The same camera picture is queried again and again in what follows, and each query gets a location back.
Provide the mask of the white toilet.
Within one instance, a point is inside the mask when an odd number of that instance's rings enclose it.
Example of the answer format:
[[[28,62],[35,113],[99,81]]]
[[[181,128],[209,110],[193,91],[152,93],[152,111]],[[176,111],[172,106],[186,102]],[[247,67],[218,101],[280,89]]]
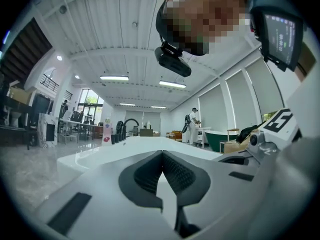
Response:
[[[4,116],[4,125],[18,128],[19,127],[19,118],[22,115],[21,112],[13,111],[11,107],[4,106],[3,111],[5,112]]]

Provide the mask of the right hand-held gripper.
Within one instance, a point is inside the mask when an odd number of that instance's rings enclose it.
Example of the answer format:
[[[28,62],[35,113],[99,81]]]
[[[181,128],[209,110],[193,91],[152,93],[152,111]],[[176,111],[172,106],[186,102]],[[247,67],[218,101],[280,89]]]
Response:
[[[224,154],[217,162],[259,167],[267,156],[273,156],[290,145],[299,131],[297,120],[289,108],[278,110],[253,132],[246,149]]]

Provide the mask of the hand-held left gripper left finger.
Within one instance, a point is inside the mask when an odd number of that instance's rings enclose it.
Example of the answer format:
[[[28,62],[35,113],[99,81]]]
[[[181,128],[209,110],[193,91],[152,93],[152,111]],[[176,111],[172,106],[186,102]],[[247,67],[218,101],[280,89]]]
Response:
[[[156,155],[104,163],[73,179],[38,207],[36,231],[44,240],[176,240],[160,207],[135,204],[119,186],[124,169]]]

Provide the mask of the pink and white bottle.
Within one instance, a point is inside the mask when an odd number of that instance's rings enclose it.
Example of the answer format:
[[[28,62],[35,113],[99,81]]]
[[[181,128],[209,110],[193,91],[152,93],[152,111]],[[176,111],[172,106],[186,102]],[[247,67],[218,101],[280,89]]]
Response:
[[[103,123],[103,131],[102,131],[102,141],[101,145],[104,146],[111,146],[112,145],[112,122],[110,118],[106,118]]]

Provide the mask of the wooden bench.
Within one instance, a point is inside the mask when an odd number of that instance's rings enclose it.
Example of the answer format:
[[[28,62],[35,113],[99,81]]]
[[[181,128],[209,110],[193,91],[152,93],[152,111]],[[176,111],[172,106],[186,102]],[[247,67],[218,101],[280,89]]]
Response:
[[[166,137],[169,138],[169,139],[178,141],[178,142],[182,142],[182,140],[183,140],[182,132],[181,131],[177,131],[177,130],[174,130],[172,132],[167,132],[166,133]]]

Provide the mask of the black bag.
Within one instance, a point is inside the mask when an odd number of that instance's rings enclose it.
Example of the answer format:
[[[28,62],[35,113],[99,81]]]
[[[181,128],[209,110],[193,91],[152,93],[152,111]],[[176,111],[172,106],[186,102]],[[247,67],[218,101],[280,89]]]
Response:
[[[247,138],[247,136],[257,128],[258,128],[258,125],[253,125],[251,127],[244,128],[243,130],[241,130],[241,132],[239,133],[239,135],[236,137],[235,140],[238,143],[242,143]]]

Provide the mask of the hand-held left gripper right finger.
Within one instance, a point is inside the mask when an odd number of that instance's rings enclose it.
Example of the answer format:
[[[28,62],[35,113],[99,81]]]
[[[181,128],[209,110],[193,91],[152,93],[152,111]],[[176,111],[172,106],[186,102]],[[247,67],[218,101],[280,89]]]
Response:
[[[274,156],[256,165],[227,163],[175,151],[162,152],[164,175],[176,192],[175,229],[166,240],[250,240],[267,192]]]

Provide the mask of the glass entrance door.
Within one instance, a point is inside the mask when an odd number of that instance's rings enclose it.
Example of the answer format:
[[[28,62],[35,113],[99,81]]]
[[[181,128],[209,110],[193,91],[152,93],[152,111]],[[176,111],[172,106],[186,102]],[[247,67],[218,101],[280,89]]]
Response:
[[[77,112],[82,113],[82,123],[98,125],[102,116],[104,100],[92,89],[81,90]]]

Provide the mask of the black curved faucet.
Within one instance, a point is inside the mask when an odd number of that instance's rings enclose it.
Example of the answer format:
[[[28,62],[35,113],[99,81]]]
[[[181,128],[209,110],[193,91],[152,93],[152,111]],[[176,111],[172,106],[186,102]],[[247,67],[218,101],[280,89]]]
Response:
[[[139,127],[139,122],[136,120],[136,119],[134,119],[134,118],[129,118],[129,119],[127,119],[124,123],[123,123],[123,131],[122,131],[122,137],[123,137],[123,139],[126,139],[126,130],[127,130],[127,126],[126,126],[126,124],[129,122],[129,121],[133,121],[133,122],[135,122],[136,124],[137,124],[137,126]]]

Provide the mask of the white rectangular bathtub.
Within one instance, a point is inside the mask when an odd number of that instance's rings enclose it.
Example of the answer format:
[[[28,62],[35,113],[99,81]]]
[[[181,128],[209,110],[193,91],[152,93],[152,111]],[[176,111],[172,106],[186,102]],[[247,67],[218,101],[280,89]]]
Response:
[[[166,137],[131,136],[114,145],[100,146],[59,158],[58,178],[61,182],[68,182],[99,165],[157,150],[175,151],[206,160],[213,160],[221,155]]]

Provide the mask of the wooden cabinet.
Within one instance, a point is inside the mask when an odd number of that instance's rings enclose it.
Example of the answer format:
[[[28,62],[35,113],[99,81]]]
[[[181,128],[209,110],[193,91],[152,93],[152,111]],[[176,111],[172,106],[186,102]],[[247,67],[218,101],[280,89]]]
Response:
[[[140,136],[141,137],[159,137],[160,133],[157,131],[153,131],[152,129],[141,128]]]

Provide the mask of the wide grey roller blind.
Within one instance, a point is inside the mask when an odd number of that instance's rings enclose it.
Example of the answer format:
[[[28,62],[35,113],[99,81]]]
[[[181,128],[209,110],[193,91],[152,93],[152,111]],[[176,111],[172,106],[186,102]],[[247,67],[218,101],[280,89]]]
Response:
[[[161,117],[159,112],[148,111],[125,111],[125,120],[135,119],[139,123],[138,130],[143,129],[150,123],[151,129],[159,133],[161,129]]]

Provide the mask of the dark green oval tub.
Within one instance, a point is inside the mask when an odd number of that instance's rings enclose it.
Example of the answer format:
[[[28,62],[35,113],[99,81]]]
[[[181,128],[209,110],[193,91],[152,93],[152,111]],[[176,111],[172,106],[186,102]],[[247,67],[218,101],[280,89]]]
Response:
[[[235,133],[230,133],[229,137],[227,132],[206,130],[204,133],[210,148],[212,149],[212,151],[217,153],[224,152],[224,143],[226,143],[227,141],[235,140],[237,138],[237,135]]]

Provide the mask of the black caged monitor screen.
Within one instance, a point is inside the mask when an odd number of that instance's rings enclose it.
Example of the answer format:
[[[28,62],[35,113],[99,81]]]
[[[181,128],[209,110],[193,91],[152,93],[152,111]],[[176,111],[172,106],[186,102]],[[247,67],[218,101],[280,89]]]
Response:
[[[250,10],[250,30],[261,43],[264,62],[283,72],[295,70],[305,31],[301,17],[272,6],[256,6]]]

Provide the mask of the light wooden stool frame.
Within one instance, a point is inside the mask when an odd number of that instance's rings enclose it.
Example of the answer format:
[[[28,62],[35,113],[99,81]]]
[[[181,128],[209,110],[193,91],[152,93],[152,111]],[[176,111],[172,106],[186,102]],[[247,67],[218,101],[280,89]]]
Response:
[[[220,154],[224,154],[224,151],[225,151],[224,146],[225,146],[225,143],[230,141],[231,133],[234,133],[237,136],[239,134],[240,130],[238,128],[231,128],[231,129],[228,129],[226,132],[227,132],[227,139],[219,141],[219,153]]]

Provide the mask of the white office desk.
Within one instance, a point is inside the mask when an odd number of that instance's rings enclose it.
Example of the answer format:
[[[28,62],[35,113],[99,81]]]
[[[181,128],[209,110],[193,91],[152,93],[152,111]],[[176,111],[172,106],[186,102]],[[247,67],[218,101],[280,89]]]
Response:
[[[96,130],[98,131],[98,135],[102,133],[103,130],[103,127],[100,125],[81,123],[62,118],[58,120],[58,123],[57,141],[63,141],[65,144],[68,140],[76,140],[78,143],[81,135],[84,136],[85,140],[90,138],[93,140],[95,138]]]

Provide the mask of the marble-patterned cabinet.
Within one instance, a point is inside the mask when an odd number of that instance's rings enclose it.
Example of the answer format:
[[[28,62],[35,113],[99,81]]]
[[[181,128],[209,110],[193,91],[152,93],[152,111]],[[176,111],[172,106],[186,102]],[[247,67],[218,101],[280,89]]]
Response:
[[[38,145],[48,149],[57,145],[58,118],[45,113],[39,113],[37,123]]]

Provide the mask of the open cardboard box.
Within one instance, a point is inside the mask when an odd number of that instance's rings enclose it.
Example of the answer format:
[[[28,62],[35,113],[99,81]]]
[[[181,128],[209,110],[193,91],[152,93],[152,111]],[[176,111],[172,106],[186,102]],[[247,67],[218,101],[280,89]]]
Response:
[[[33,86],[28,90],[24,90],[18,87],[10,87],[8,96],[13,100],[20,102],[25,105],[29,105],[32,93],[34,93],[37,89]]]

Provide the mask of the large cardboard box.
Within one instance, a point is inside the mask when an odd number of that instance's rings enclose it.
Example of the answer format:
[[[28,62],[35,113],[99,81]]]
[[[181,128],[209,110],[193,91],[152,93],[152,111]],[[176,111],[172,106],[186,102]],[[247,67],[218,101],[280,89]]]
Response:
[[[230,154],[238,151],[245,150],[248,147],[249,140],[244,140],[242,143],[237,142],[236,140],[227,141],[224,143],[223,153]]]

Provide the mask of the white vanity cabinet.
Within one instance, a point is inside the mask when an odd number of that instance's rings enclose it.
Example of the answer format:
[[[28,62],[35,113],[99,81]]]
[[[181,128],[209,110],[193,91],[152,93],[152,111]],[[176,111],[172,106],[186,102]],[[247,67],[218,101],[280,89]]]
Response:
[[[206,133],[205,131],[209,131],[211,130],[211,127],[200,127],[196,129],[197,132],[197,139],[196,139],[196,144],[197,147],[199,148],[204,148],[205,147],[205,143],[206,143]]]

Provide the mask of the black office chair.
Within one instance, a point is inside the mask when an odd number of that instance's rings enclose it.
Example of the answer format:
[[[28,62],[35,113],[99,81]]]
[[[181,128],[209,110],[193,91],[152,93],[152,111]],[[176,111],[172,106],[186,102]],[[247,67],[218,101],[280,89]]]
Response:
[[[83,116],[84,116],[84,112],[81,111],[81,112],[78,112],[78,111],[74,111],[70,120],[73,121],[73,122],[78,122],[78,123],[81,123],[82,120],[83,120]]]

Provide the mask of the black metal shelf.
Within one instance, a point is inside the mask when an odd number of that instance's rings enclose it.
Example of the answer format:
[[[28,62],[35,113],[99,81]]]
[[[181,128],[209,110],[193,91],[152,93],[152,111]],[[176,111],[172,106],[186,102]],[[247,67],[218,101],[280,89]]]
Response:
[[[5,126],[4,106],[12,108],[13,111],[21,113],[18,119],[19,127]],[[33,116],[33,108],[27,104],[20,103],[12,98],[6,97],[0,101],[0,134],[8,136],[10,144],[18,143],[26,145],[29,150],[38,144],[37,130],[31,127],[31,116]]]

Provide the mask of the dark wooden staircase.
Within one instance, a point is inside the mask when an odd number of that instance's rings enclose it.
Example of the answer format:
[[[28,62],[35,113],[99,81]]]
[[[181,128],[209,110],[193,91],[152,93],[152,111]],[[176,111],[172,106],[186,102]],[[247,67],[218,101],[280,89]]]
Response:
[[[51,43],[34,18],[19,32],[4,58],[0,61],[0,73],[8,83],[25,83],[33,67],[52,48]]]

